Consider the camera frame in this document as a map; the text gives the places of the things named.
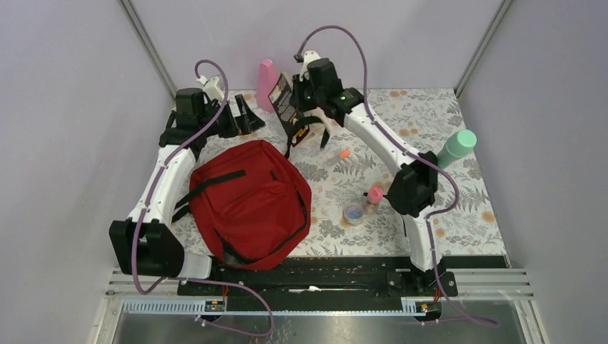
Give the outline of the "red student backpack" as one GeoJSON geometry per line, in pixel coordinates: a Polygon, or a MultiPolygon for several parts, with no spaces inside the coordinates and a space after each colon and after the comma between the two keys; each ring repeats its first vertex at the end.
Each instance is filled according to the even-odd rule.
{"type": "MultiPolygon", "coordinates": [[[[307,117],[301,126],[320,123],[307,117]]],[[[290,162],[266,140],[231,147],[195,169],[182,200],[211,253],[224,263],[224,250],[248,262],[240,269],[278,266],[308,235],[312,191],[290,162]]]]}

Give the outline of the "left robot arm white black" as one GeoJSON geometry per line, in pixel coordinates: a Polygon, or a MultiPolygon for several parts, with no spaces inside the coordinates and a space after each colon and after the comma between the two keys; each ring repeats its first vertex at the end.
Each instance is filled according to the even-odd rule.
{"type": "Polygon", "coordinates": [[[207,295],[222,287],[223,277],[212,269],[211,257],[186,252],[171,225],[188,211],[181,190],[208,137],[233,138],[265,126],[243,95],[236,94],[234,100],[237,116],[232,114],[229,98],[220,91],[196,87],[177,91],[146,188],[127,218],[113,221],[109,228],[122,273],[131,274],[135,265],[139,275],[195,278],[195,285],[207,295]]]}

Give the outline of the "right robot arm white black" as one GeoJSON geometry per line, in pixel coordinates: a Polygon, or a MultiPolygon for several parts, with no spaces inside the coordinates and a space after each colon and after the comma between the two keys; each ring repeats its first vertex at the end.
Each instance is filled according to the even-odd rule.
{"type": "Polygon", "coordinates": [[[412,288],[429,295],[440,285],[433,270],[435,242],[428,233],[426,219],[435,202],[438,186],[437,157],[420,152],[384,123],[371,109],[366,96],[354,87],[345,88],[336,67],[315,52],[297,54],[301,65],[293,75],[290,104],[305,112],[319,108],[331,120],[361,139],[384,163],[394,177],[386,194],[391,207],[402,215],[410,243],[410,260],[418,269],[411,276],[412,288]]]}

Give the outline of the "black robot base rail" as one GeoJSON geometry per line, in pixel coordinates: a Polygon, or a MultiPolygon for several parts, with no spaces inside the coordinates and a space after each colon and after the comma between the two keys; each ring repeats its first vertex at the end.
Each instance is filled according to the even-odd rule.
{"type": "Polygon", "coordinates": [[[187,282],[177,289],[179,296],[218,297],[228,300],[244,297],[260,302],[247,291],[234,287],[242,283],[257,292],[266,303],[291,303],[315,299],[334,303],[337,299],[377,299],[428,297],[439,295],[433,272],[418,272],[408,257],[296,257],[287,258],[274,269],[249,271],[214,263],[211,278],[228,282],[222,287],[187,282]]]}

